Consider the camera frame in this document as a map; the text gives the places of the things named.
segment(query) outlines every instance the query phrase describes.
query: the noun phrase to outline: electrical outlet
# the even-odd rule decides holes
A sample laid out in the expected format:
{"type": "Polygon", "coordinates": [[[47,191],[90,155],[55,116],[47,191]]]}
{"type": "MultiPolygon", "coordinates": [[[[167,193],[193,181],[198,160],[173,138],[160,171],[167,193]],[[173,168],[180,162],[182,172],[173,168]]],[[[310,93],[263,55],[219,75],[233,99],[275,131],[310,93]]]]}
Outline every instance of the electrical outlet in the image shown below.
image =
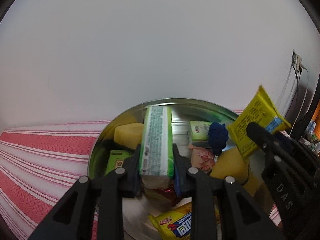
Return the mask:
{"type": "Polygon", "coordinates": [[[295,53],[295,51],[293,51],[291,65],[296,71],[299,71],[301,62],[302,58],[297,53],[295,53]]]}

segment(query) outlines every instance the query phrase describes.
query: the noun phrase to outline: white wall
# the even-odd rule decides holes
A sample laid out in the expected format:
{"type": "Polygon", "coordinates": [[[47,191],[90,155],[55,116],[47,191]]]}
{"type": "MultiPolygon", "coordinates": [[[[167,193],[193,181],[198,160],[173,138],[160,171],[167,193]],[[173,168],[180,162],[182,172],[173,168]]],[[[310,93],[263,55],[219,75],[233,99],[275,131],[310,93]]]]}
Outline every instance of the white wall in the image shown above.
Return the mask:
{"type": "Polygon", "coordinates": [[[243,109],[260,83],[276,103],[292,49],[314,90],[320,38],[298,0],[16,0],[0,24],[0,121],[110,119],[165,97],[243,109]]]}

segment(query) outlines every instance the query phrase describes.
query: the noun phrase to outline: metal bowl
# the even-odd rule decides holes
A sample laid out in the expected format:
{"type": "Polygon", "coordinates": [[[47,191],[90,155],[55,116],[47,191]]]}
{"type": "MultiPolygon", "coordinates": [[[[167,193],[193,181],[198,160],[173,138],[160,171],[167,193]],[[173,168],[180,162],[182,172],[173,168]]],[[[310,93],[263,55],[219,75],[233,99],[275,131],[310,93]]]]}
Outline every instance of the metal bowl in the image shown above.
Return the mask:
{"type": "MultiPolygon", "coordinates": [[[[171,108],[173,143],[177,144],[180,155],[186,157],[190,157],[187,135],[189,121],[229,124],[238,117],[236,113],[222,106],[189,98],[166,98],[137,105],[116,117],[100,134],[89,158],[88,176],[91,179],[104,175],[110,150],[113,150],[109,149],[104,144],[104,141],[113,139],[115,128],[119,125],[134,122],[143,123],[148,106],[169,106],[171,108]]],[[[232,147],[235,147],[235,145],[229,140],[224,150],[232,147]]],[[[262,182],[261,172],[264,169],[264,155],[262,152],[257,152],[250,157],[250,167],[258,180],[262,182]]],[[[260,191],[258,202],[266,212],[270,212],[273,204],[270,194],[263,187],[260,191]]],[[[183,199],[177,206],[189,201],[191,200],[183,199]]],[[[136,240],[161,240],[147,216],[149,214],[157,216],[170,209],[174,208],[148,199],[144,195],[134,199],[123,198],[124,231],[136,240]]]]}

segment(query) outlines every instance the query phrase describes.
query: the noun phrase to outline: green snack package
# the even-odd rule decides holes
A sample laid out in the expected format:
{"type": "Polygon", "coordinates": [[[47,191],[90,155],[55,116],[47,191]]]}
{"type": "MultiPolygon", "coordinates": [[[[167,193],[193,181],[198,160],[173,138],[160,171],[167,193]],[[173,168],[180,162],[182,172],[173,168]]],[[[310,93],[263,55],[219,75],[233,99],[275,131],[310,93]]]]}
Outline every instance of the green snack package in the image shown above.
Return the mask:
{"type": "Polygon", "coordinates": [[[110,151],[105,175],[107,175],[110,171],[115,170],[116,168],[122,167],[124,160],[130,156],[132,156],[132,154],[124,150],[110,151]]]}
{"type": "Polygon", "coordinates": [[[173,177],[171,109],[149,106],[144,118],[139,173],[147,188],[167,189],[173,177]]]}
{"type": "Polygon", "coordinates": [[[208,131],[211,122],[190,121],[188,128],[189,143],[196,147],[210,148],[208,140],[208,131]]]}

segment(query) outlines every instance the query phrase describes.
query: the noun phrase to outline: yellow sponge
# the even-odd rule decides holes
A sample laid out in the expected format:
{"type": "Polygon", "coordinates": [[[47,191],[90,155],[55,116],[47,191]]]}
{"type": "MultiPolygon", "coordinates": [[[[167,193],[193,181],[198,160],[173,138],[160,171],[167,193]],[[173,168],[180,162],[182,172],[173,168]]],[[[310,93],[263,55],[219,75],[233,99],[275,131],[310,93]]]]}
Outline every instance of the yellow sponge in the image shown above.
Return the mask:
{"type": "Polygon", "coordinates": [[[249,159],[245,161],[237,147],[224,151],[217,159],[210,173],[211,177],[224,179],[226,176],[234,177],[247,192],[254,196],[259,187],[259,181],[249,168],[249,159]]]}
{"type": "Polygon", "coordinates": [[[244,184],[243,187],[252,197],[259,188],[259,181],[251,170],[249,171],[248,182],[244,184]]]}
{"type": "Polygon", "coordinates": [[[141,143],[143,127],[143,123],[138,122],[117,126],[113,141],[135,150],[137,145],[141,143]]]}
{"type": "Polygon", "coordinates": [[[237,147],[224,151],[217,159],[210,173],[211,177],[224,179],[234,177],[240,184],[246,182],[249,171],[249,160],[243,160],[237,147]]]}

